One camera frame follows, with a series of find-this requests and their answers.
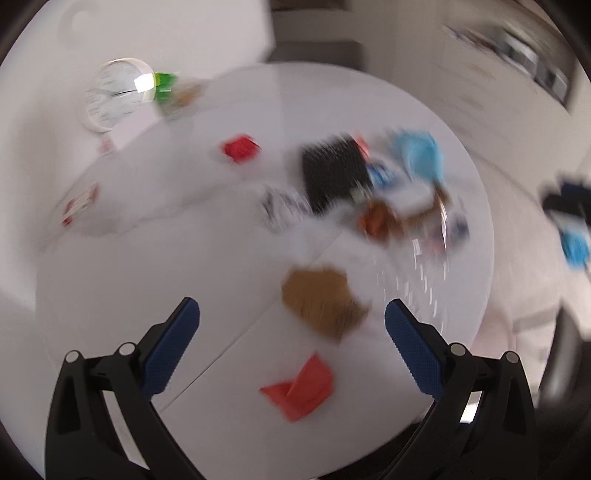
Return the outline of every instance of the blue gripper pad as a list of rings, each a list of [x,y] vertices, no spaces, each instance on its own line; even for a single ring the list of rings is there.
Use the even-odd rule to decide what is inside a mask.
[[[441,363],[418,331],[418,321],[399,301],[393,300],[386,307],[386,330],[419,390],[439,400],[444,388]]]
[[[162,393],[177,368],[184,351],[199,327],[199,305],[193,299],[167,321],[166,331],[152,348],[144,365],[144,394],[151,398]]]

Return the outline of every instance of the red and white package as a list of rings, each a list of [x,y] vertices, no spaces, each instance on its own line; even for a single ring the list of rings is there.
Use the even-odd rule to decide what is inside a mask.
[[[64,227],[70,225],[77,216],[94,204],[98,196],[99,184],[95,183],[83,194],[78,195],[78,197],[75,199],[70,200],[64,209],[64,216],[61,219],[61,224]]]

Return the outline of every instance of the red paper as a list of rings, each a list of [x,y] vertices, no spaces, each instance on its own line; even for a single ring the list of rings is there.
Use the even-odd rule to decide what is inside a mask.
[[[277,405],[289,421],[296,421],[312,413],[333,392],[330,368],[317,353],[291,382],[283,382],[260,390]]]
[[[260,148],[248,135],[232,138],[222,146],[223,152],[236,163],[254,158]]]

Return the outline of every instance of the folded red paper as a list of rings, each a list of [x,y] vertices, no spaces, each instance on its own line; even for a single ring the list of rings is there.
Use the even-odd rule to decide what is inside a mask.
[[[296,421],[312,413],[333,392],[332,371],[318,356],[312,355],[297,377],[260,390],[277,405],[285,418]]]

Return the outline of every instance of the light blue cloth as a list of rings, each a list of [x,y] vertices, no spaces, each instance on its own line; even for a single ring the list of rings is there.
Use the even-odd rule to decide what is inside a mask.
[[[589,245],[587,239],[580,233],[560,232],[560,243],[566,261],[573,268],[585,268],[589,259]]]
[[[443,154],[429,132],[392,133],[390,146],[392,156],[404,162],[409,177],[443,183]]]

